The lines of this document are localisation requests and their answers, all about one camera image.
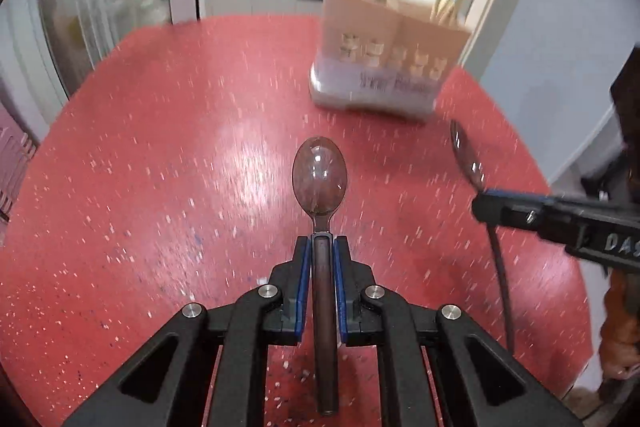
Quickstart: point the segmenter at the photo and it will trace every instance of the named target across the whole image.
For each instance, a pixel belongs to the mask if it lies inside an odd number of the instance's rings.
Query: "silver bolt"
[[[182,308],[182,315],[188,319],[193,319],[202,313],[202,306],[197,302],[190,302]]]
[[[278,288],[273,284],[263,284],[258,288],[258,295],[260,297],[264,297],[265,299],[268,299],[269,297],[273,297],[274,295],[277,295],[277,293],[278,293]]]
[[[372,284],[371,286],[367,286],[367,289],[364,290],[364,293],[370,299],[380,299],[385,294],[385,289],[382,286],[378,286],[377,284]]]
[[[462,312],[460,311],[460,308],[458,308],[455,304],[447,304],[442,308],[442,314],[446,319],[454,321],[460,318]]]

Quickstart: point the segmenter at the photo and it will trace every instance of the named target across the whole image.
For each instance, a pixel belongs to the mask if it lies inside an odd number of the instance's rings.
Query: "spoon handle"
[[[334,237],[330,233],[311,236],[311,286],[314,312],[314,351],[318,412],[329,416],[338,411],[338,342],[335,317]]]

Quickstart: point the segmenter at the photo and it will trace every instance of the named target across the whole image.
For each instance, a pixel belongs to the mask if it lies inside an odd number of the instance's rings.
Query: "red table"
[[[526,147],[462,70],[426,124],[314,107],[317,43],[310,17],[146,28],[60,114],[14,207],[0,273],[1,362],[45,427],[190,299],[230,303],[290,258],[311,228],[290,166],[313,135],[331,137],[347,161],[333,230],[354,258],[409,302],[457,303],[504,341],[488,240],[448,120],[465,125],[489,186],[548,190]],[[517,357],[561,394],[592,352],[577,263],[527,233],[500,236]],[[310,341],[308,320],[302,345],[270,350],[267,425],[319,419]],[[375,350],[339,354],[341,413],[319,427],[378,425]]]

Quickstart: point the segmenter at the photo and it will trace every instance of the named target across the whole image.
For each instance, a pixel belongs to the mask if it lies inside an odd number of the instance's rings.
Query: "spoon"
[[[338,343],[336,338],[334,237],[329,223],[347,190],[347,167],[334,142],[306,140],[293,160],[293,194],[313,222],[311,279],[318,412],[338,410]]]
[[[466,135],[465,129],[459,121],[451,120],[450,131],[453,156],[456,158],[460,171],[462,171],[463,176],[469,184],[475,188],[476,192],[483,192],[484,173],[482,172],[482,164],[478,159],[476,150],[471,145],[469,137]],[[502,300],[502,311],[504,314],[504,331],[507,350],[509,353],[513,354],[515,350],[515,331],[513,328],[509,283],[507,281],[507,272],[502,258],[500,239],[498,238],[495,227],[487,225],[486,232],[489,236],[489,245],[491,246],[491,252],[494,256],[498,286],[500,286],[500,299]]]

